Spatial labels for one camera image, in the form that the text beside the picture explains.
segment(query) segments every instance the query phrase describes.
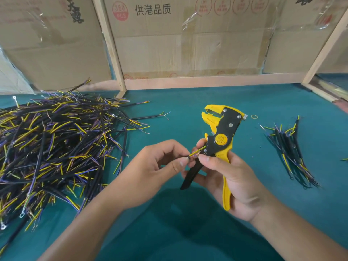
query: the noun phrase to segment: cardboard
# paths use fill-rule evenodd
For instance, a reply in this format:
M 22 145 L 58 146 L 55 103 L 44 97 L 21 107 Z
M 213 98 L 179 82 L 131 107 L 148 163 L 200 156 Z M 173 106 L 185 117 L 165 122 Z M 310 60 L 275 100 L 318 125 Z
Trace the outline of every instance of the cardboard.
M 318 73 L 348 73 L 348 26 L 325 58 Z
M 34 93 L 0 48 L 0 94 Z
M 284 0 L 104 0 L 125 79 L 259 74 Z
M 307 72 L 347 7 L 348 0 L 287 0 L 263 72 Z
M 111 79 L 92 0 L 0 0 L 0 45 L 39 89 Z

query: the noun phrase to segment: left hand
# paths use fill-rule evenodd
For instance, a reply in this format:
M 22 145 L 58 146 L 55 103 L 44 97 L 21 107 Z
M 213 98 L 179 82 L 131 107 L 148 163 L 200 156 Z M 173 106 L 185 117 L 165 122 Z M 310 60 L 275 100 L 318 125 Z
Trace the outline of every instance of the left hand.
M 190 152 L 175 140 L 144 147 L 120 175 L 108 185 L 110 199 L 123 210 L 139 206 L 189 163 Z

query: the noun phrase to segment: wire stripper jaw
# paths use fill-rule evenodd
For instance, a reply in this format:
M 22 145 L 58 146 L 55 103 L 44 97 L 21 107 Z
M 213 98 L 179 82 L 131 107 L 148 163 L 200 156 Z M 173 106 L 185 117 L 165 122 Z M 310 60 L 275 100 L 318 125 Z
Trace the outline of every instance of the wire stripper jaw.
M 241 111 L 226 106 L 226 105 L 207 105 L 205 107 L 207 113 L 202 112 L 202 118 L 205 123 L 210 125 L 214 135 L 205 134 L 207 140 L 206 148 L 203 154 L 211 157 L 218 157 L 229 163 L 227 153 L 232 149 L 233 136 L 242 120 L 247 118 L 247 115 Z M 195 176 L 201 170 L 203 165 L 196 159 L 196 164 L 191 168 L 181 185 L 182 190 L 189 188 Z M 231 192 L 226 184 L 224 177 L 223 187 L 223 206 L 225 210 L 230 209 Z

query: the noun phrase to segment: pile of cables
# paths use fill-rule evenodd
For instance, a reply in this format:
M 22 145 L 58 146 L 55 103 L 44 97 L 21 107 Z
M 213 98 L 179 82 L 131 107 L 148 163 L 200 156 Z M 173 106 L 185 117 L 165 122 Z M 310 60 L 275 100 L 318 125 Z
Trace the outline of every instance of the pile of cables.
M 73 91 L 46 92 L 23 105 L 13 96 L 16 106 L 0 109 L 1 230 L 21 218 L 0 255 L 24 227 L 35 228 L 56 200 L 80 213 L 107 185 L 103 172 L 108 159 L 117 159 L 114 149 L 119 159 L 113 173 L 122 171 L 127 133 L 148 127 L 138 120 L 165 116 L 129 118 L 124 107 L 140 103 Z M 74 202 L 78 197 L 81 205 Z
M 296 179 L 304 189 L 320 187 L 320 184 L 314 179 L 309 172 L 302 157 L 302 153 L 298 144 L 297 135 L 299 129 L 300 116 L 297 117 L 293 127 L 282 131 L 282 125 L 278 128 L 261 126 L 263 130 L 271 130 L 272 133 L 267 137 L 270 142 L 279 151 L 280 157 L 291 180 Z

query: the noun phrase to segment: teal table surface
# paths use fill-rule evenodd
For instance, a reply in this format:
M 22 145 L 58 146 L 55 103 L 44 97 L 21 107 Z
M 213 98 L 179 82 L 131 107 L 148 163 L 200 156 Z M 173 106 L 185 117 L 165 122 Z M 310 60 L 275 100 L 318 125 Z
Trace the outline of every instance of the teal table surface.
M 340 161 L 348 157 L 348 116 L 335 105 L 294 84 L 139 90 L 126 96 L 132 102 L 151 101 L 128 107 L 130 116 L 171 111 L 169 120 L 146 121 L 151 125 L 146 129 L 149 134 L 129 132 L 127 163 L 144 146 L 171 138 L 190 150 L 211 131 L 201 118 L 206 105 L 235 107 L 249 117 L 237 130 L 233 151 L 279 200 L 348 248 L 348 163 Z M 20 95 L 17 99 L 24 103 L 38 97 Z M 0 99 L 2 107 L 14 105 L 11 96 Z M 251 114 L 259 118 L 252 119 Z M 298 137 L 303 157 L 323 186 L 320 189 L 304 190 L 289 179 L 276 149 L 260 128 L 274 123 L 291 127 L 297 115 L 302 118 Z M 108 164 L 105 181 L 114 179 L 116 164 Z M 227 214 L 205 189 L 193 184 L 180 191 L 181 183 L 181 176 L 175 176 L 151 201 L 124 212 L 107 235 L 97 260 L 282 260 L 257 231 Z M 75 214 L 64 202 L 48 207 L 38 227 L 21 232 L 2 260 L 36 260 Z M 0 244 L 14 227 L 2 232 Z

